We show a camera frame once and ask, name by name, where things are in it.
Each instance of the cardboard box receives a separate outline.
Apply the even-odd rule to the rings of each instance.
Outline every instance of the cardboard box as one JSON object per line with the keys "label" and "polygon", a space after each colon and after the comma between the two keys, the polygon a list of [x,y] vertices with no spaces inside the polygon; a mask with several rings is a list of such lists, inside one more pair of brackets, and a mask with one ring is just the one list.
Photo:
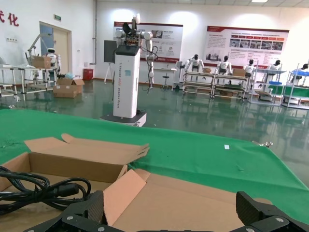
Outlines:
{"label": "cardboard box", "polygon": [[246,70],[244,70],[244,69],[234,69],[233,76],[245,77],[246,76]]}
{"label": "cardboard box", "polygon": [[58,79],[54,86],[54,97],[75,98],[77,94],[82,93],[84,81],[80,79],[70,80],[67,78]]}
{"label": "cardboard box", "polygon": [[50,69],[51,68],[50,57],[31,57],[31,64],[37,69]]}
{"label": "cardboard box", "polygon": [[[51,184],[73,176],[91,180],[92,191],[104,193],[104,214],[108,224],[126,232],[220,232],[243,226],[236,213],[234,193],[144,170],[130,170],[124,174],[119,169],[107,171],[109,164],[122,165],[136,159],[136,151],[146,152],[148,147],[76,139],[69,135],[62,138],[64,142],[55,138],[26,141],[31,153],[22,154],[3,166],[14,172],[41,173]],[[102,151],[103,147],[108,151],[98,156],[96,150]],[[29,189],[34,188],[30,183],[23,183]],[[0,190],[16,191],[10,185],[7,179],[0,178]],[[0,216],[1,232],[24,231],[60,213],[44,203],[31,204]]]}
{"label": "cardboard box", "polygon": [[203,73],[211,73],[211,69],[210,68],[203,68]]}

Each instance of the ceiling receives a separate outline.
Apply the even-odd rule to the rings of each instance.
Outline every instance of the ceiling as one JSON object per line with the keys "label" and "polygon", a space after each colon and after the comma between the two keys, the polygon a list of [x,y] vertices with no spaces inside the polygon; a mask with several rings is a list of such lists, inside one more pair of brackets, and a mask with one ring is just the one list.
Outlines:
{"label": "ceiling", "polygon": [[268,0],[265,3],[251,0],[100,0],[113,2],[146,2],[146,3],[175,3],[175,4],[205,4],[225,6],[265,6],[265,7],[309,7],[309,0]]}

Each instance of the stool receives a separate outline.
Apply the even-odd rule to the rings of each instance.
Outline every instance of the stool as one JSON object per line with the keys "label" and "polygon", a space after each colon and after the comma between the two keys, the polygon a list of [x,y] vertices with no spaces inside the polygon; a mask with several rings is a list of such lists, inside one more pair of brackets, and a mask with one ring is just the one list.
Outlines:
{"label": "stool", "polygon": [[161,89],[169,89],[169,86],[166,84],[166,81],[169,78],[169,76],[163,76],[163,78],[165,78],[165,82],[164,85],[161,86]]}

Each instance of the white wall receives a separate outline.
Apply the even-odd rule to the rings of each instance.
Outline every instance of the white wall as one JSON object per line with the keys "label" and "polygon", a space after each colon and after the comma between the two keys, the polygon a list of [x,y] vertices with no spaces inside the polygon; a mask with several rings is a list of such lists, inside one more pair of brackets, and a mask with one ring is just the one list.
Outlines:
{"label": "white wall", "polygon": [[[289,29],[288,41],[281,57],[282,68],[295,69],[297,63],[303,64],[309,59],[308,8],[100,2],[96,78],[104,78],[106,74],[107,64],[103,63],[104,40],[112,40],[113,22],[131,21],[136,13],[140,13],[141,21],[145,23],[183,24],[181,61],[195,53],[204,54],[207,26]],[[166,64],[155,63],[155,66],[166,67]],[[155,73],[154,82],[162,83],[162,76],[163,73]],[[147,67],[143,62],[140,82],[146,80]]]}
{"label": "white wall", "polygon": [[[40,34],[40,21],[71,31],[74,75],[82,75],[84,62],[92,62],[92,0],[0,0],[0,10],[5,14],[5,23],[0,22],[0,56],[6,63],[21,65],[27,62],[25,52]],[[10,25],[9,13],[18,17],[19,27]],[[61,22],[54,20],[54,14],[61,16]],[[18,39],[18,42],[6,42],[6,37]],[[41,42],[38,41],[36,46],[36,52],[41,53]]]}

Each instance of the table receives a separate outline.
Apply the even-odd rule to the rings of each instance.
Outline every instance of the table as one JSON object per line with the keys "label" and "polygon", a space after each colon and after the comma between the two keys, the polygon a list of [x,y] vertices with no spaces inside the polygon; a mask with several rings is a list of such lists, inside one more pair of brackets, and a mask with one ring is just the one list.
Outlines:
{"label": "table", "polygon": [[[32,110],[0,110],[0,118],[0,163],[28,151],[24,140],[61,139],[62,133],[136,145],[149,143],[147,156],[131,163],[131,168],[231,192],[242,190],[254,198],[269,199],[289,216],[309,223],[309,189],[266,147],[207,134],[128,127]],[[46,122],[56,124],[40,126]]]}

